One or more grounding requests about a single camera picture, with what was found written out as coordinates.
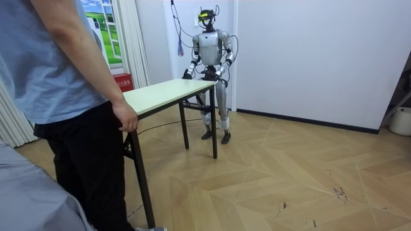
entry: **baseboard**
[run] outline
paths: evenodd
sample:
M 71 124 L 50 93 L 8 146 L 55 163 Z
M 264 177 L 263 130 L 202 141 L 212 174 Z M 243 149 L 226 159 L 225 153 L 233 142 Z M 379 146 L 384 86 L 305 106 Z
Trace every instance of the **baseboard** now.
M 303 119 L 303 118 L 298 118 L 298 117 L 292 117 L 288 115 L 279 115 L 279 114 L 271 114 L 267 112 L 256 112 L 253 110 L 245 110 L 245 109 L 240 109 L 237 108 L 237 112 L 241 113 L 246 113 L 246 114 L 252 114 L 252 115 L 257 115 L 257 116 L 265 116 L 265 117 L 271 117 L 271 118 L 276 118 L 276 119 L 285 119 L 289 121 L 296 121 L 296 122 L 301 122 L 301 123 L 309 123 L 309 124 L 315 124 L 315 125 L 321 125 L 321 126 L 328 126 L 332 128 L 341 128 L 345 130 L 351 130 L 351 131 L 356 131 L 356 132 L 364 132 L 364 133 L 369 133 L 369 134 L 375 134 L 377 135 L 380 130 L 378 129 L 371 129 L 371 128 L 362 128 L 358 126 L 351 126 L 351 125 L 346 125 L 346 124 L 338 124 L 338 123 L 330 123 L 330 122 L 324 122 L 324 121 L 318 121 L 314 119 Z

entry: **table leg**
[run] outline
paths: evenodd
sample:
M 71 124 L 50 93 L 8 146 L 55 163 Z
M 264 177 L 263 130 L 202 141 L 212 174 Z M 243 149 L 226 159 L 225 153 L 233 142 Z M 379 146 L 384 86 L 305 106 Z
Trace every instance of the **table leg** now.
M 148 228 L 154 228 L 155 221 L 152 201 L 150 199 L 150 192 L 148 191 L 146 171 L 144 170 L 137 130 L 130 132 L 129 135 L 131 135 L 131 150 L 134 156 L 134 166 L 136 167 L 137 179 L 140 186 L 141 198 L 143 199 L 144 211 L 146 212 Z
M 182 102 L 179 103 L 179 108 L 180 108 L 182 134 L 184 136 L 184 145 L 186 145 L 186 149 L 188 150 L 189 143 L 188 143 L 188 134 L 187 134 L 186 115 L 184 113 L 184 107 L 182 106 Z
M 216 128 L 216 103 L 214 100 L 214 87 L 210 89 L 210 106 L 211 106 L 211 134 L 213 136 L 213 157 L 218 158 L 217 152 L 217 128 Z

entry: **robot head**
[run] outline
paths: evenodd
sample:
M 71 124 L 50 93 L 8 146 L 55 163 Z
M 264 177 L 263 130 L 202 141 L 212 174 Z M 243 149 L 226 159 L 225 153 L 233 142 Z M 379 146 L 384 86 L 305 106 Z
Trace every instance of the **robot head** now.
M 215 31 L 213 28 L 213 20 L 216 20 L 214 10 L 202 10 L 198 15 L 198 23 L 202 23 L 206 32 Z

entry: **window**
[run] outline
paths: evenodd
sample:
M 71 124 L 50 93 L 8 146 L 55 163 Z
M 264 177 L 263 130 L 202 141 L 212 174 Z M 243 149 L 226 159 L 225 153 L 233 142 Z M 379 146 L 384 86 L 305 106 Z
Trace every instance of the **window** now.
M 84 10 L 93 18 L 95 27 L 99 27 L 102 45 L 111 69 L 122 68 L 120 46 L 111 0 L 82 0 Z

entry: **humanoid robot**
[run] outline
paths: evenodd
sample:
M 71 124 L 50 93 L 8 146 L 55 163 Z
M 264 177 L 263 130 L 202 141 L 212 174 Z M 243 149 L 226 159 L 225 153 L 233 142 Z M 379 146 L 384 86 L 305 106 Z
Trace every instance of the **humanoid robot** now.
M 194 56 L 189 67 L 184 72 L 183 79 L 193 79 L 195 67 L 199 61 L 203 61 L 205 70 L 202 74 L 205 74 L 205 76 L 201 80 L 216 81 L 215 89 L 220 114 L 220 127 L 224 129 L 224 137 L 221 143 L 227 144 L 231 138 L 229 131 L 230 118 L 226 106 L 227 93 L 225 91 L 228 87 L 228 81 L 222 79 L 222 75 L 229 70 L 231 64 L 236 59 L 236 55 L 232 52 L 230 35 L 225 31 L 213 28 L 215 16 L 216 14 L 213 10 L 202 10 L 200 15 L 198 15 L 198 23 L 202 23 L 205 30 L 201 34 L 193 36 Z M 227 52 L 227 56 L 221 62 L 223 50 Z M 197 103 L 200 107 L 205 107 L 205 102 L 205 93 L 197 96 Z M 207 129 L 206 133 L 201 137 L 201 139 L 205 140 L 211 137 L 211 115 L 209 112 L 201 112 L 201 116 Z

